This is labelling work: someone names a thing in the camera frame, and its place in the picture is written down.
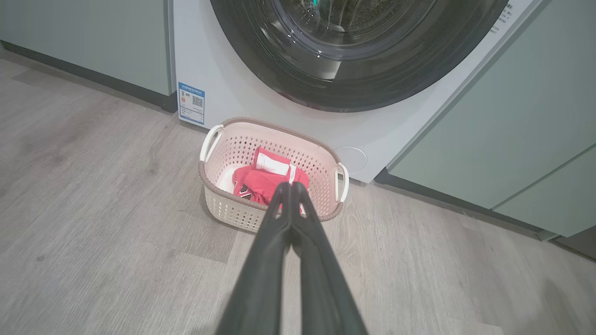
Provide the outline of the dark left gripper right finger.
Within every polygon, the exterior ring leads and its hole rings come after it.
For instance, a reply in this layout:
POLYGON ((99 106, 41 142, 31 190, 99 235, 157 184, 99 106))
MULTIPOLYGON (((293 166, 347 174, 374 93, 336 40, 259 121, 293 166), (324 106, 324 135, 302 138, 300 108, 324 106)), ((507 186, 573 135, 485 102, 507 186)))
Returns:
POLYGON ((290 235, 300 257, 303 335, 368 331, 303 184, 290 187, 290 235))

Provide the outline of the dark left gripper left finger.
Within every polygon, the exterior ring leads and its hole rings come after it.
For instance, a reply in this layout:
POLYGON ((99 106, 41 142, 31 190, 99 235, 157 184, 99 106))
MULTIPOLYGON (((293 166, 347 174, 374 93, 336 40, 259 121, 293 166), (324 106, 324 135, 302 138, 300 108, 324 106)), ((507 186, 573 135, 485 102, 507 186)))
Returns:
POLYGON ((291 185, 282 183, 266 210, 217 335, 278 335, 281 327, 284 259, 289 246, 291 185))

